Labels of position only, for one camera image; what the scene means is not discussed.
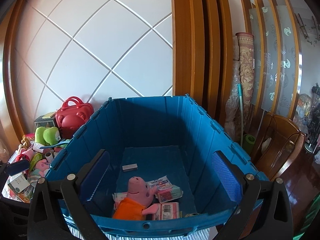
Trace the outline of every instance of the blue plastic bin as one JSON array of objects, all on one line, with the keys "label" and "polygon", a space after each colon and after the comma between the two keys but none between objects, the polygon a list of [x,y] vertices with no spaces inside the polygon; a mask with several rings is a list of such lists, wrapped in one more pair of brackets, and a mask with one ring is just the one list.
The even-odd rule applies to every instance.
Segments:
[{"label": "blue plastic bin", "polygon": [[[230,200],[213,170],[212,154],[217,150],[244,174],[267,180],[247,153],[188,95],[110,98],[54,159],[47,179],[77,173],[100,149],[110,153],[110,165],[84,206],[101,230],[114,236],[181,236],[226,222],[237,203]],[[138,170],[122,171],[122,165],[133,163]],[[127,191],[129,178],[150,181],[165,175],[183,190],[183,196],[175,200],[183,216],[201,215],[162,221],[111,218],[112,194]]]}]

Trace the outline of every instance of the green yoga mat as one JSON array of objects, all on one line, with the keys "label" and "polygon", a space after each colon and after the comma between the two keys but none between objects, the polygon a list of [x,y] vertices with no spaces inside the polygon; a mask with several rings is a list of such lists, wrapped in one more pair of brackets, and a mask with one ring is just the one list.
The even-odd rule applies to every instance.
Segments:
[{"label": "green yoga mat", "polygon": [[247,152],[247,154],[250,155],[255,142],[256,142],[256,139],[255,139],[254,136],[252,136],[250,134],[245,134],[244,135],[242,148]]}]

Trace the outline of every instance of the small white box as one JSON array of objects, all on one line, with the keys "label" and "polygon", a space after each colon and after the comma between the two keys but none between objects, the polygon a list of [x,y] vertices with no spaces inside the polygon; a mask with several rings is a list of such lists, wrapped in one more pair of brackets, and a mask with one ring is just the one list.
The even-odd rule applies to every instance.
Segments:
[{"label": "small white box", "polygon": [[138,165],[136,163],[122,166],[122,170],[124,172],[126,172],[126,171],[134,171],[134,170],[137,170],[137,169],[138,169]]}]

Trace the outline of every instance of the green plush toy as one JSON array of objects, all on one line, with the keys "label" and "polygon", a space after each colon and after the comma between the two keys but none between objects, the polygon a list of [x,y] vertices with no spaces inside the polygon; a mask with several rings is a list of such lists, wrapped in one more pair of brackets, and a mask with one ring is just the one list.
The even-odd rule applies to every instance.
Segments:
[{"label": "green plush toy", "polygon": [[36,129],[35,142],[44,146],[55,145],[61,140],[57,127],[38,127]]}]

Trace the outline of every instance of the white tile wall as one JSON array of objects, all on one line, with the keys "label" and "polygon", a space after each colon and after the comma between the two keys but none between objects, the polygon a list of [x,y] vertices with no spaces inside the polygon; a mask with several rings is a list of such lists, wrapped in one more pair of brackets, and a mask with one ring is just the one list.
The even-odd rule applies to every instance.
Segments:
[{"label": "white tile wall", "polygon": [[23,119],[78,96],[172,95],[171,0],[28,0],[16,39]]}]

